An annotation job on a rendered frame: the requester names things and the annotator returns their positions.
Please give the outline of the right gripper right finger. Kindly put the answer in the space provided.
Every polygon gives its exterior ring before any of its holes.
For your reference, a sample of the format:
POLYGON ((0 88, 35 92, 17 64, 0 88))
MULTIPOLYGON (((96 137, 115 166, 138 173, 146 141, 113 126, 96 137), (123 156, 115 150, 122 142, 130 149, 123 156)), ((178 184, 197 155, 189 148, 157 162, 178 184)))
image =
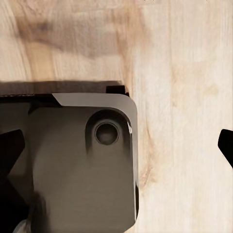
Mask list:
POLYGON ((217 146, 233 167, 233 131, 222 129, 217 146))

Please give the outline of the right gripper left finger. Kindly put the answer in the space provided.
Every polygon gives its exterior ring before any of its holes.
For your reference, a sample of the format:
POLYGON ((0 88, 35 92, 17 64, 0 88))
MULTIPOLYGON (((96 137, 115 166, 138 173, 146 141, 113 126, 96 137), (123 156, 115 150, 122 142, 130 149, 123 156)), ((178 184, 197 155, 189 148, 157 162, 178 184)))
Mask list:
POLYGON ((20 129, 0 134, 0 187, 25 148, 20 129))

